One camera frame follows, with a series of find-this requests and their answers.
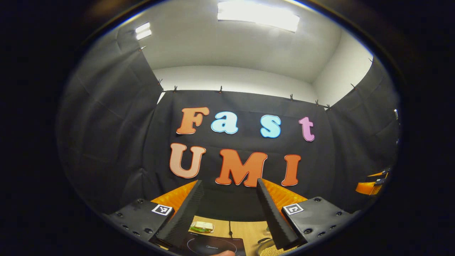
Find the pink letter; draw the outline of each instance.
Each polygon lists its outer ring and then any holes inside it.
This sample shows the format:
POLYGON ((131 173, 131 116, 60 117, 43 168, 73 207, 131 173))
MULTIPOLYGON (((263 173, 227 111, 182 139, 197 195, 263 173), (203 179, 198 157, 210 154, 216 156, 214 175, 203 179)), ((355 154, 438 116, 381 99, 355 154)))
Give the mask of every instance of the pink letter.
POLYGON ((302 125, 303 138, 308 142, 314 141, 314 135, 312 135, 310 131, 310 127, 313 127, 313 123, 310 122, 308 117, 300 119, 298 123, 302 125))

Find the black plastic mount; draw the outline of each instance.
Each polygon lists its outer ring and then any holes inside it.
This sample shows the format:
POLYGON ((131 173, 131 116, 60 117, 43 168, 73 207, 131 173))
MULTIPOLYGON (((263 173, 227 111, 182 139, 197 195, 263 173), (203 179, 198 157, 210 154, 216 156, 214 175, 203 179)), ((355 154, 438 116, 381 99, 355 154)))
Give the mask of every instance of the black plastic mount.
POLYGON ((262 209, 265 214, 270 234, 277 249, 291 249, 295 246, 306 243, 303 237, 299 237, 281 216, 272 197, 267 191, 264 182, 259 178, 256 192, 259 197, 262 209))
POLYGON ((294 231, 308 242, 346 225, 358 212, 350 214, 322 197, 314 197, 281 209, 294 231))
POLYGON ((202 181, 198 180, 174 217, 157 234, 157 239, 165 246, 179 247, 193 222, 203 196, 204 187, 202 181))
POLYGON ((107 217, 126 233, 149 241, 173 213, 174 209, 170 206, 139 198, 107 217))

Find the fluorescent light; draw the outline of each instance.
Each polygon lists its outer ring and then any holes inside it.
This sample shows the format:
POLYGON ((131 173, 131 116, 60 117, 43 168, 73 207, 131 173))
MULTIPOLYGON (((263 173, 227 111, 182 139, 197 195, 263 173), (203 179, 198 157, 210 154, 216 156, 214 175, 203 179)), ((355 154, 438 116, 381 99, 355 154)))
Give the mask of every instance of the fluorescent light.
POLYGON ((150 28, 150 23, 147 22, 146 24, 141 25, 140 27, 136 28, 136 33, 140 33, 140 32, 142 32, 144 30, 149 29, 149 28, 150 28))
POLYGON ((136 35, 136 38, 137 38, 138 40, 140 40, 140 39, 142 39, 142 38, 144 38, 144 37, 146 37, 146 36, 150 36, 151 34, 152 34, 152 31, 151 31, 151 30, 146 30, 146 31, 143 31, 143 32, 141 32, 141 33, 138 33, 138 34, 136 35))
POLYGON ((295 32, 300 17, 288 10, 235 0, 218 3, 218 20, 254 22, 295 32))

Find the black fabric backdrop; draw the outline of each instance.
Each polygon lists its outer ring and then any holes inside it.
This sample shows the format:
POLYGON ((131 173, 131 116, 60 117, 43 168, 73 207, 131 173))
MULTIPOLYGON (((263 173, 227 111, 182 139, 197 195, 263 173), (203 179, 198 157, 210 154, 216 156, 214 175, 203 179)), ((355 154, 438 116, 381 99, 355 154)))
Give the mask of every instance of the black fabric backdrop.
POLYGON ((356 88, 326 111, 337 152, 331 200, 350 212, 375 199, 356 192, 357 183, 396 161, 399 122, 394 109, 401 113, 392 80, 376 57, 356 88))
POLYGON ((61 98, 60 159, 75 189, 101 212, 116 211, 128 195, 143 190, 136 182, 142 146, 162 88, 139 47, 132 23, 105 34, 61 98), (136 192, 124 195, 128 179, 136 192))
POLYGON ((205 195, 198 215, 203 217, 233 220, 265 220, 255 188, 242 184, 220 185, 215 183, 219 177, 222 156, 221 149, 238 151, 245 164, 254 152, 266 153, 268 158, 263 166, 263 178, 281 184, 286 173, 284 156, 297 154, 302 157, 298 164, 298 184, 288 189, 311 198, 328 198, 334 182, 334 143, 329 120, 322 106, 308 102, 290 101, 252 93, 215 91, 177 91, 167 92, 159 102, 153 115, 144 146, 144 169, 149 173, 148 182, 155 190, 148 191, 148 199, 168 192, 190 181, 201 179, 205 195), (182 122, 183 108, 208 107, 210 113, 204 116, 202 124, 194 134, 178 135, 177 128, 182 122), (211 130, 215 114, 230 111, 237 115, 238 132, 235 134, 217 133, 211 130), (281 134, 277 138, 264 138, 260 133, 260 119, 263 115, 279 116, 281 134), (298 121, 308 117, 313 122, 311 132, 315 135, 307 142, 302 135, 298 121), (187 146, 183 153, 182 168, 191 166, 191 146, 204 147, 199 174, 192 179, 176 176, 169 169, 171 143, 187 146))

